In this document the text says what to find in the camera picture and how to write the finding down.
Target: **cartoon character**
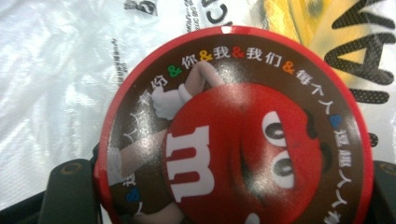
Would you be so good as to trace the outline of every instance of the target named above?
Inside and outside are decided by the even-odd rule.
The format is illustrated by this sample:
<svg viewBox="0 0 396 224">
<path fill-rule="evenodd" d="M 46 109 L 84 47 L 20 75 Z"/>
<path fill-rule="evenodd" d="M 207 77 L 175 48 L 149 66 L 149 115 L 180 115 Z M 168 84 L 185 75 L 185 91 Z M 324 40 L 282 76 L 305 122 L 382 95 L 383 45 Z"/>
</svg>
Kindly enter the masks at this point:
<svg viewBox="0 0 396 224">
<path fill-rule="evenodd" d="M 169 129 L 108 152 L 110 186 L 133 174 L 129 191 L 112 188 L 133 223 L 290 223 L 309 205 L 321 152 L 312 119 L 291 99 L 225 84 L 199 62 L 177 90 L 157 88 L 152 100 Z"/>
</svg>

